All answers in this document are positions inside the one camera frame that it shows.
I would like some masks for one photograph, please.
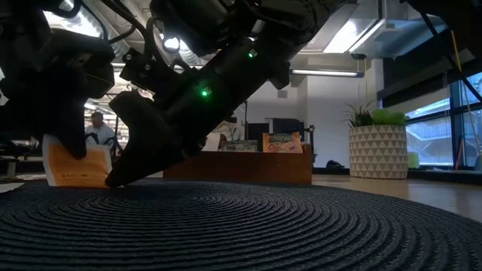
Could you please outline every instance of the geometric patterned planter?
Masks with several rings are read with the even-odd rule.
[[[371,125],[349,131],[349,173],[352,177],[405,179],[407,161],[405,126]]]

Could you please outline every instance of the woven placemat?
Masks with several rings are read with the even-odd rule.
[[[330,187],[28,183],[0,194],[0,269],[482,268],[482,224]]]

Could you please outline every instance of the man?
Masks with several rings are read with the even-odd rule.
[[[93,112],[92,115],[90,115],[90,119],[92,120],[92,125],[88,126],[86,129],[86,135],[91,133],[96,135],[100,145],[103,145],[109,138],[115,137],[114,130],[104,123],[104,115],[102,113]],[[92,136],[87,138],[87,142],[91,143],[92,145],[97,144],[96,140]],[[113,145],[113,141],[108,143],[109,147],[112,147]]]

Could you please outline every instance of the orange paper bag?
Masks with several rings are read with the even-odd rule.
[[[108,146],[87,145],[87,155],[77,160],[59,139],[45,135],[42,151],[50,186],[108,188],[105,180],[112,170]]]

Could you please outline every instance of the ceiling light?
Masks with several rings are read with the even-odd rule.
[[[381,19],[367,34],[363,35],[351,48],[349,49],[350,53],[353,53],[356,49],[358,49],[362,44],[364,44],[368,38],[370,38],[383,24],[385,24],[385,19]]]
[[[95,105],[90,104],[90,103],[88,103],[88,102],[86,102],[86,103],[84,104],[84,107],[87,108],[87,109],[90,109],[90,110],[96,110],[96,109],[97,109],[97,107],[96,107]]]
[[[177,50],[179,49],[180,43],[177,38],[170,38],[164,41],[164,46],[166,46],[169,49]]]
[[[114,82],[118,86],[129,86],[130,82],[121,78],[121,72],[114,72]]]
[[[74,3],[72,0],[65,0],[61,5],[61,8],[70,9],[74,7]],[[67,29],[72,32],[76,32],[83,35],[89,35],[92,37],[100,37],[100,32],[97,28],[81,13],[79,12],[74,18],[65,19],[62,17],[58,17],[57,15],[49,12],[44,11],[45,18],[51,27],[61,26],[64,29]]]
[[[122,69],[126,64],[112,63],[115,68]],[[203,65],[191,65],[191,68],[202,69]],[[178,65],[174,66],[175,70],[183,71],[184,69]],[[330,71],[330,70],[315,70],[315,69],[291,69],[291,75],[314,75],[314,76],[339,76],[339,77],[357,77],[362,78],[365,74],[363,72],[345,72],[345,71]]]
[[[338,72],[338,71],[307,70],[307,69],[293,69],[290,72],[292,75],[363,77],[363,73],[360,73],[360,72]]]
[[[164,41],[164,34],[160,33],[160,38]],[[165,41],[164,45],[170,49],[178,49],[183,51],[190,51],[188,45],[181,39],[170,38]]]
[[[348,20],[333,37],[323,53],[345,53],[357,40],[356,24]]]

